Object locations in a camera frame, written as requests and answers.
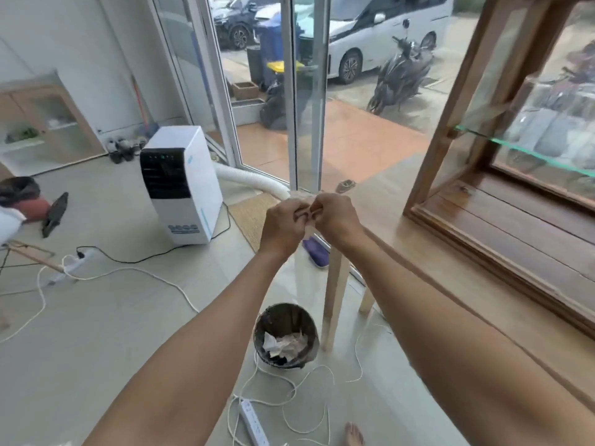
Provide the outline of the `clear plastic wrap piece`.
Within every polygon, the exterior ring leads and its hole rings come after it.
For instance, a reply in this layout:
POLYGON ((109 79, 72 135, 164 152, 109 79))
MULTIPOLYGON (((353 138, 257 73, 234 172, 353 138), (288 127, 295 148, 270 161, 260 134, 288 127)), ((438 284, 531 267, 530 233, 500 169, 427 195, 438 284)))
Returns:
MULTIPOLYGON (((290 198, 292 198, 292 199, 306 200, 310 204, 316 197, 315 194, 310 194, 307 191, 304 192, 304 191, 294 191, 294 190, 289 191, 289 195, 290 195, 290 198)), ((318 229, 313 227, 310 223, 308 223, 308 225, 305 227, 305 236, 303 239, 310 239, 312 237, 319 236, 319 235, 320 235, 320 233, 319 233, 318 229)))

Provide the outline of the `pair of dark shoes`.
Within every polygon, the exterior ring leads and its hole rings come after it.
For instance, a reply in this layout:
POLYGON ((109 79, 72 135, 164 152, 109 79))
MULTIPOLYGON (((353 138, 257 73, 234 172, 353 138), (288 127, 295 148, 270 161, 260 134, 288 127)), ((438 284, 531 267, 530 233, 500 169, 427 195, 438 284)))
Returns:
POLYGON ((139 136, 133 140, 118 138, 116 140, 109 139, 106 142, 108 156, 113 164, 121 164, 122 162, 131 162, 140 155, 140 152, 147 143, 147 138, 139 136))

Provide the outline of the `white van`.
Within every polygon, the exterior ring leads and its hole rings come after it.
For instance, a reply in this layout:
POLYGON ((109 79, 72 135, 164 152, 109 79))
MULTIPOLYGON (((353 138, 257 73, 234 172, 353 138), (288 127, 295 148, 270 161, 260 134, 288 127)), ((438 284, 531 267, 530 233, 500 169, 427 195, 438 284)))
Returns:
MULTIPOLYGON (((315 60, 315 8, 324 0, 292 1, 304 31, 298 45, 301 63, 310 65, 315 60)), ((348 85, 362 72, 381 67, 396 51, 392 36, 405 36, 404 19, 410 20, 410 40, 435 49, 445 37, 453 5, 454 0, 330 0, 327 78, 348 85)), ((255 20, 278 13, 279 2, 257 11, 255 20)))

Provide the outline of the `person's left hand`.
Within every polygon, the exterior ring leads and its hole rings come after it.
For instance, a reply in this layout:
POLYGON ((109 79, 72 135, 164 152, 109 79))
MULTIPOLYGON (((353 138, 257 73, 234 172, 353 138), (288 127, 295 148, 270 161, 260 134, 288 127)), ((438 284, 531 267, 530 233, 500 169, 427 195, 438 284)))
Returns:
POLYGON ((304 238, 305 228, 289 226, 289 200, 300 199, 287 199, 267 210, 258 255, 285 261, 304 238))

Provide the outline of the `white power strip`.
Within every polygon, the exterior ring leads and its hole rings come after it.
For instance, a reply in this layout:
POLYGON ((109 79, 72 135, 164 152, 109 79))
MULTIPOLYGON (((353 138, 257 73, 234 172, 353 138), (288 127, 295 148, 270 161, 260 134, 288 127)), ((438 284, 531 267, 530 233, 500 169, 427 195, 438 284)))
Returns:
POLYGON ((247 398, 239 399, 239 412, 243 423, 247 429, 251 446, 270 446, 268 437, 264 431, 258 415, 247 398))

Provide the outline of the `black scooter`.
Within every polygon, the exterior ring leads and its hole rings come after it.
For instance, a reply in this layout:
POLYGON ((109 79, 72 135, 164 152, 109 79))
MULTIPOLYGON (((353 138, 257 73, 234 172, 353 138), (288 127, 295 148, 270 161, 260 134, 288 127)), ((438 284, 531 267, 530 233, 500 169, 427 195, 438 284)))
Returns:
POLYGON ((404 37, 392 36, 398 52, 380 68, 374 94, 366 110, 380 116, 387 106, 397 106, 418 95, 421 83, 427 77, 433 62, 432 48, 419 45, 408 38, 410 20, 404 19, 404 37))

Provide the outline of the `small wooden glass cabinet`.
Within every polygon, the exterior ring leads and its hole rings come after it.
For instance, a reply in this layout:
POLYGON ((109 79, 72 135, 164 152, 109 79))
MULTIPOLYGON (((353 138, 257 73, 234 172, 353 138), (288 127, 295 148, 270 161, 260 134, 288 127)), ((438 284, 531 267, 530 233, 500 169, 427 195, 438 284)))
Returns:
POLYGON ((57 72, 0 82, 0 179, 33 177, 106 154, 57 72))

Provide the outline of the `black waste bin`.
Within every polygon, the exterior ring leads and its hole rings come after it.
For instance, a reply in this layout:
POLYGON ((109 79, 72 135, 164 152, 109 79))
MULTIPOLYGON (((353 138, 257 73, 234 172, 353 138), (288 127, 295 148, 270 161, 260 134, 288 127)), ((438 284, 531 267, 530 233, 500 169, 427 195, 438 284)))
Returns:
POLYGON ((298 304, 284 302, 265 308, 253 330, 258 360, 277 369, 302 369, 313 362, 320 347, 315 322, 298 304))

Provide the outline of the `purple slipper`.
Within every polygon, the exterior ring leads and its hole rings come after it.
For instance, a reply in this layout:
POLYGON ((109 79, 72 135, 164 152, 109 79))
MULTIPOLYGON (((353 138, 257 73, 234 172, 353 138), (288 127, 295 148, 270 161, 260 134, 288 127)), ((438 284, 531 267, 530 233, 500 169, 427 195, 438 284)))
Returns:
POLYGON ((311 262, 319 269, 326 269, 330 264, 330 252, 323 243, 315 237, 302 240, 302 247, 306 250, 311 262))

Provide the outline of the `wooden table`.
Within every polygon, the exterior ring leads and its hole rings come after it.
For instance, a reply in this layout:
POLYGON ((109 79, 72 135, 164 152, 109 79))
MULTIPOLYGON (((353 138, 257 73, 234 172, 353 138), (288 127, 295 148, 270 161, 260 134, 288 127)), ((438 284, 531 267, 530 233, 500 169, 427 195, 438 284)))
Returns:
POLYGON ((497 277, 439 233, 403 216, 422 162, 413 155, 346 192, 365 233, 424 283, 491 325, 595 413, 595 339, 497 277))

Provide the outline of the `brown planter box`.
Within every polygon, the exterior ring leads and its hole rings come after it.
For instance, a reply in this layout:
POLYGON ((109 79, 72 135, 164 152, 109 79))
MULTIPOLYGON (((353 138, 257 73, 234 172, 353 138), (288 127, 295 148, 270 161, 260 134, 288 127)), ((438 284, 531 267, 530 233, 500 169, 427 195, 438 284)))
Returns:
POLYGON ((237 101, 259 98, 259 86, 251 81, 234 82, 231 84, 231 90, 237 101))

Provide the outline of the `white portable air conditioner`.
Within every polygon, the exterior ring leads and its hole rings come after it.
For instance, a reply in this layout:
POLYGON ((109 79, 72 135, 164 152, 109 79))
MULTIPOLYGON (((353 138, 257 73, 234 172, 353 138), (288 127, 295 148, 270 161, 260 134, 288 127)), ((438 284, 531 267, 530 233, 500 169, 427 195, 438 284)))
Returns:
POLYGON ((172 242, 208 244, 223 195, 202 128, 161 127, 139 159, 148 196, 172 242))

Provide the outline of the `sliding glass door frame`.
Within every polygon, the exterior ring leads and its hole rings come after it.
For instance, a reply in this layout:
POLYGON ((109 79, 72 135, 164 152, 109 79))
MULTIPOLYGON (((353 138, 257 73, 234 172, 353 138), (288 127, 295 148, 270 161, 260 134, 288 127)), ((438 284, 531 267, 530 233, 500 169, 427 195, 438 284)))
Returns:
POLYGON ((322 189, 330 0, 315 8, 314 56, 310 65, 296 58, 294 2, 257 0, 258 10, 280 3, 284 62, 268 66, 283 82, 286 131, 260 124, 266 100, 258 37, 245 50, 218 44, 211 6, 219 0, 148 0, 166 52, 183 108, 191 124, 202 127, 210 145, 230 166, 263 174, 292 190, 316 194, 322 189), (311 87, 298 90, 297 70, 308 73, 311 87), (259 98, 237 101, 234 82, 259 86, 259 98))

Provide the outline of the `blue wheelie bin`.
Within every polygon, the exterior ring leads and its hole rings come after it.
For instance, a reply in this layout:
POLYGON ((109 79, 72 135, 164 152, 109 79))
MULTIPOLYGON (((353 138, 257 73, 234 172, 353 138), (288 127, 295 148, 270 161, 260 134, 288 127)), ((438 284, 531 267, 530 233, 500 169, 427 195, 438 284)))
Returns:
MULTIPOLYGON (((270 19, 260 19, 255 27, 255 34, 259 40, 260 55, 263 66, 263 79, 262 86, 265 91, 274 85, 277 81, 277 73, 272 70, 268 64, 272 62, 284 62, 284 51, 283 51, 283 37, 282 37, 282 21, 281 14, 275 14, 270 19)), ((303 29, 298 26, 298 14, 294 14, 295 26, 295 38, 296 42, 296 58, 301 62, 300 51, 298 51, 297 45, 299 45, 299 35, 303 33, 303 29)), ((297 83, 296 87, 298 90, 306 90, 311 87, 311 77, 307 72, 297 70, 297 83)))

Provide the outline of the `dark blue car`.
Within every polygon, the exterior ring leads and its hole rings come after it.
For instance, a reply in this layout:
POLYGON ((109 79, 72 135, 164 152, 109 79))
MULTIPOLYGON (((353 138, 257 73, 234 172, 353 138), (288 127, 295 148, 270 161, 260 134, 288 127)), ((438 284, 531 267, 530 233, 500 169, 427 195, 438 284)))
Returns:
POLYGON ((211 6, 218 44, 231 50, 245 50, 252 41, 257 0, 219 0, 211 6))

